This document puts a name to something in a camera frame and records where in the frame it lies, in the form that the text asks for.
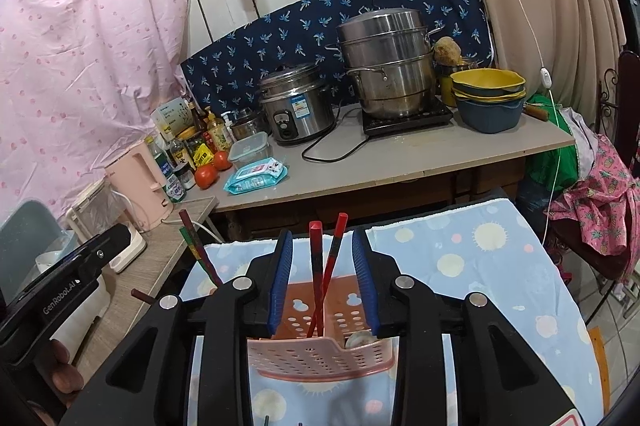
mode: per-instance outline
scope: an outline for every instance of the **white label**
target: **white label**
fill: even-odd
[[[580,414],[576,409],[569,410],[550,426],[583,426]]]
[[[296,119],[302,119],[310,114],[304,95],[291,98],[291,106],[293,107],[293,113],[296,115]]]

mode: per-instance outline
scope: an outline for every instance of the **clear plastic food container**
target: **clear plastic food container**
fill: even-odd
[[[234,143],[229,151],[229,162],[239,170],[242,166],[272,156],[266,132],[258,132]]]

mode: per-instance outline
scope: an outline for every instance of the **pink basket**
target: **pink basket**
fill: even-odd
[[[368,376],[394,364],[391,340],[344,348],[348,337],[369,329],[354,275],[333,278],[324,298],[324,336],[306,337],[313,316],[312,282],[287,288],[282,323],[272,340],[248,340],[249,362],[273,379],[325,382]]]

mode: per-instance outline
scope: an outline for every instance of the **polka dot tablecloth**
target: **polka dot tablecloth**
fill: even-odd
[[[548,366],[575,402],[586,426],[603,415],[602,391],[593,347],[578,307],[558,270],[524,218],[509,200],[489,202],[372,228],[374,250],[396,259],[410,274],[439,294],[464,298],[488,295]],[[324,238],[327,255],[331,237]],[[252,258],[273,252],[274,240],[207,246],[224,281],[244,274]],[[345,234],[334,274],[353,274],[351,233]],[[294,241],[290,281],[311,280],[308,239]],[[181,292],[183,299],[206,295],[212,288],[199,265]],[[449,425],[457,424],[454,367],[448,336],[443,336]],[[200,341],[190,393],[188,424],[196,424]],[[251,369],[255,424],[305,426],[382,426],[390,423],[396,368],[341,382],[297,383],[261,377]]]

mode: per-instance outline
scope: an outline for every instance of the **human hand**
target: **human hand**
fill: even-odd
[[[63,394],[65,398],[63,402],[66,407],[69,408],[71,403],[78,395],[78,391],[82,390],[84,386],[84,379],[76,367],[69,364],[69,351],[66,346],[60,343],[58,340],[51,340],[51,348],[53,349],[53,355],[56,358],[58,364],[53,369],[51,380],[53,385]],[[40,407],[34,406],[34,411],[42,419],[47,426],[55,426],[53,419]]]

